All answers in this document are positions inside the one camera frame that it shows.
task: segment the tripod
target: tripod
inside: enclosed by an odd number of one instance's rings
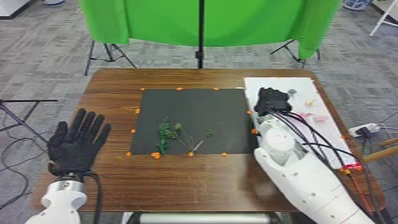
[[[0,100],[0,110],[5,112],[7,116],[11,116],[11,118],[14,119],[16,121],[16,124],[9,125],[7,127],[4,127],[0,129],[0,132],[2,131],[7,131],[11,128],[18,127],[18,126],[23,126],[28,131],[32,132],[34,136],[43,140],[44,143],[48,143],[46,139],[43,138],[41,134],[37,133],[37,131],[34,130],[34,128],[28,126],[27,124],[27,120],[28,120],[28,117],[32,115],[32,112],[35,110],[35,107],[39,105],[41,102],[57,102],[59,100]],[[28,110],[28,113],[25,115],[23,118],[18,117],[18,115],[14,114],[14,112],[9,110],[7,106],[5,106],[5,103],[34,103],[34,106]]]
[[[293,42],[295,42],[295,40],[290,40],[288,43],[286,43],[286,44],[284,44],[284,45],[282,45],[282,46],[270,52],[270,55],[275,54],[277,51],[281,51],[282,49],[286,49],[288,52],[290,52],[291,58],[295,59],[295,61],[297,61],[298,63],[302,63],[302,69],[304,69],[304,66],[306,66],[306,60],[300,59],[300,58],[295,56],[295,54],[293,54],[293,52],[291,52],[291,50],[290,50],[290,47],[288,47],[288,45],[290,45]],[[318,60],[320,60],[320,49],[316,50],[316,56],[318,56]]]
[[[115,44],[103,44],[103,47],[105,47],[105,54],[108,55],[108,59],[99,59],[99,56],[98,57],[92,57],[92,52],[94,52],[94,47],[96,47],[96,41],[92,40],[91,42],[91,51],[89,51],[89,61],[87,61],[87,65],[85,65],[85,72],[83,72],[83,75],[87,76],[89,75],[89,69],[91,69],[91,61],[94,60],[101,60],[101,61],[107,61],[107,62],[115,62],[119,58],[126,58],[128,60],[128,63],[131,64],[133,68],[137,68],[119,46]],[[121,53],[121,56],[119,58],[114,58],[114,50],[119,51]]]

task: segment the white robotic arm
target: white robotic arm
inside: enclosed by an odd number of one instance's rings
[[[51,183],[41,203],[46,210],[32,216],[27,224],[80,224],[78,208],[83,206],[87,196],[83,183],[76,180],[60,180]]]
[[[320,224],[373,224],[330,169],[270,115],[259,133],[263,138],[261,148],[254,151],[256,160],[300,212]]]

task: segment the black mat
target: black mat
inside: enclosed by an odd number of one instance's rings
[[[195,144],[204,139],[208,129],[215,135],[197,150],[197,154],[252,153],[258,147],[254,128],[243,90],[146,90],[140,103],[140,114],[135,126],[131,153],[156,152],[158,124],[169,117],[171,125],[183,124]],[[188,150],[171,140],[167,154],[187,154]]]

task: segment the red object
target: red object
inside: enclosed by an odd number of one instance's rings
[[[362,163],[345,165],[343,169],[362,171],[364,170]]]

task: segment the robotic arm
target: robotic arm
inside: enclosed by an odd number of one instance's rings
[[[265,116],[259,133],[256,161],[297,209],[320,224],[373,224],[332,171],[272,115]]]
[[[30,218],[27,224],[80,224],[78,208],[87,201],[83,176],[98,151],[107,142],[110,125],[105,117],[80,109],[67,128],[59,123],[48,142],[53,163],[50,173],[59,177],[48,186],[41,203],[46,210]],[[259,126],[261,147],[254,151],[259,166],[282,191],[293,206],[320,224],[373,224],[348,196],[341,182],[314,154],[302,148],[290,129],[274,116],[265,116]]]
[[[103,115],[96,116],[94,112],[87,114],[80,109],[71,127],[66,122],[59,123],[48,141],[48,171],[59,178],[41,198],[46,210],[28,219],[27,224],[80,224],[76,210],[87,201],[83,177],[92,175],[96,154],[110,133],[110,125],[101,128],[103,120]]]

